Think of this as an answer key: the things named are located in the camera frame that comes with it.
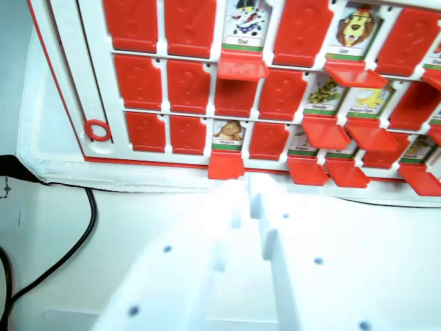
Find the red plastic tab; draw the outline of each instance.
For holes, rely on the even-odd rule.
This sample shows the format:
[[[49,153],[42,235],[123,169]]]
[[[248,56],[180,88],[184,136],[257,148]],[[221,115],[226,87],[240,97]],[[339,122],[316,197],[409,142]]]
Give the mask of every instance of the red plastic tab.
[[[288,155],[287,165],[295,184],[324,186],[329,179],[316,157]]]
[[[151,58],[116,54],[115,66],[125,107],[161,109],[161,71]]]
[[[426,69],[421,78],[438,91],[441,91],[441,70]]]
[[[104,0],[104,10],[115,49],[156,52],[156,0]]]
[[[398,172],[422,197],[441,197],[441,182],[430,172],[425,164],[401,163]]]
[[[261,52],[223,50],[218,63],[218,78],[235,81],[258,81],[268,76]]]
[[[249,158],[278,161],[288,136],[285,124],[256,122],[249,145]]]
[[[346,130],[357,145],[368,152],[394,152],[398,148],[398,142],[380,128],[379,119],[348,118]]]
[[[213,150],[209,158],[208,178],[210,179],[237,179],[243,176],[242,154],[236,152]]]
[[[168,60],[168,97],[172,112],[205,114],[210,75],[199,62]]]
[[[207,126],[199,117],[170,116],[173,153],[202,155]]]
[[[345,129],[337,125],[336,117],[305,115],[302,126],[315,148],[343,150],[351,143]]]
[[[165,124],[158,115],[126,112],[125,118],[133,150],[164,153]]]
[[[325,167],[336,185],[341,188],[366,188],[370,179],[356,167],[353,159],[327,159]]]
[[[260,96],[259,119],[292,121],[307,86],[302,77],[299,71],[270,69]]]
[[[338,85],[349,88],[382,88],[387,79],[372,70],[365,70],[364,61],[345,61],[327,59],[325,71]]]
[[[249,117],[249,112],[254,103],[257,82],[255,81],[230,81],[218,79],[214,105],[215,114],[221,116]]]
[[[419,130],[440,102],[440,91],[427,83],[414,81],[393,110],[389,128]]]
[[[441,146],[441,126],[435,124],[430,125],[429,136],[436,142],[438,146]]]
[[[390,169],[393,162],[409,147],[409,136],[406,133],[389,133],[397,142],[398,148],[394,152],[367,152],[363,158],[363,166],[368,168]]]
[[[274,44],[275,64],[312,67],[334,15],[328,3],[328,0],[286,1]]]
[[[437,12],[404,8],[378,55],[377,72],[410,76],[440,31]]]
[[[164,9],[168,54],[209,58],[216,0],[167,0]]]

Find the black cable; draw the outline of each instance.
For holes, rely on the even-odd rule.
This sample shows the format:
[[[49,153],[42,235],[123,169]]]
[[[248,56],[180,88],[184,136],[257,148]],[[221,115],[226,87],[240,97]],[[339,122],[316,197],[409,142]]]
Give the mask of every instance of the black cable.
[[[346,199],[346,198],[339,198],[336,197],[337,199],[340,200],[345,200],[345,201],[350,201],[350,202],[355,202],[355,203],[361,203],[363,205],[378,205],[381,207],[398,207],[398,208],[419,208],[419,209],[441,209],[441,207],[422,207],[422,206],[412,206],[412,205],[384,205],[384,204],[379,204],[379,203],[373,203],[373,202],[366,202],[366,201],[356,201],[356,200],[351,200],[351,199]]]
[[[68,261],[81,246],[86,242],[90,234],[96,227],[98,210],[96,208],[96,201],[91,188],[84,188],[86,194],[88,195],[89,204],[90,204],[90,222],[88,227],[85,229],[85,232],[81,236],[81,238],[72,246],[72,248],[67,252],[61,259],[59,259],[52,267],[47,269],[40,277],[35,279],[31,284],[22,288],[16,294],[12,296],[12,267],[9,260],[8,255],[4,251],[3,248],[0,247],[0,257],[1,262],[3,263],[3,268],[5,269],[6,274],[6,302],[5,302],[5,310],[3,311],[3,315],[0,320],[0,330],[7,330],[8,327],[8,318],[10,313],[12,312],[12,307],[14,303],[17,302],[23,295],[28,293],[29,291],[36,288],[39,284],[45,281],[51,274],[57,271],[66,261]]]
[[[9,260],[8,253],[0,246],[0,260],[3,264],[3,269],[5,270],[5,279],[6,279],[6,298],[5,298],[5,310],[3,311],[3,315],[0,319],[0,326],[3,325],[3,321],[8,319],[8,308],[11,307],[12,300],[12,284],[13,284],[13,272],[12,272],[12,264]]]

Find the red ring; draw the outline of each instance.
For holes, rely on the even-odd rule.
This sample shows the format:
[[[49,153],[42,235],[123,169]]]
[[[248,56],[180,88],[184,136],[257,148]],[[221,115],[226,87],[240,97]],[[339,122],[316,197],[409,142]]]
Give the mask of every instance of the red ring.
[[[105,136],[97,136],[94,134],[94,131],[92,129],[92,126],[101,126],[105,130]],[[84,124],[84,130],[86,135],[95,141],[107,141],[110,138],[112,138],[112,134],[110,133],[109,125],[103,121],[99,121],[98,119],[90,119],[89,121],[85,122]]]

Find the cartoon frog card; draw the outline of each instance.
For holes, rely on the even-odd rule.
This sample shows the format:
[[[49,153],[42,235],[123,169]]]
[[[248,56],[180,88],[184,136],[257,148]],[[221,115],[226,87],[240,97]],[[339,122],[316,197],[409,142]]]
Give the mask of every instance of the cartoon frog card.
[[[270,16],[265,0],[227,0],[222,47],[260,52]]]
[[[212,139],[214,150],[242,150],[245,128],[240,121],[215,120]]]
[[[328,74],[317,74],[314,89],[308,97],[305,114],[335,115],[346,88],[339,86]]]
[[[424,163],[435,147],[436,143],[431,137],[421,135],[407,149],[400,162]]]
[[[380,6],[348,2],[327,48],[329,59],[360,61],[381,24]]]
[[[349,117],[377,118],[395,90],[388,84],[383,88],[352,88],[350,92]]]
[[[318,149],[312,147],[309,143],[308,136],[305,131],[303,131],[302,126],[297,126],[294,130],[294,136],[289,145],[288,155],[305,155],[305,156],[315,156],[317,155]]]
[[[441,42],[424,58],[424,68],[441,70]]]

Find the cartoon dalmatian card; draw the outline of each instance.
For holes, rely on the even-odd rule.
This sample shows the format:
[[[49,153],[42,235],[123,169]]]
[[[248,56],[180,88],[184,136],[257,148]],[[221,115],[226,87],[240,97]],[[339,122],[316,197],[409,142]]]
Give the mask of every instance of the cartoon dalmatian card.
[[[424,59],[425,69],[441,70],[441,43]]]
[[[260,52],[270,16],[265,0],[227,0],[222,47]]]
[[[305,114],[335,115],[346,88],[339,86],[328,74],[317,74],[315,88],[308,97]]]
[[[297,126],[289,145],[288,155],[316,156],[318,149],[309,144],[308,136],[301,126]]]
[[[351,159],[357,151],[357,143],[351,139],[351,143],[344,150],[328,150],[326,157],[340,157]]]
[[[400,162],[424,163],[436,146],[435,141],[429,136],[419,136],[411,147],[405,152]]]
[[[360,61],[365,58],[381,24],[380,6],[348,2],[337,32],[327,48],[329,59]]]
[[[215,120],[212,140],[214,150],[242,150],[245,128],[240,121]]]
[[[395,90],[386,85],[384,88],[353,88],[356,93],[349,106],[347,116],[363,117],[368,119],[377,118],[386,105]]]

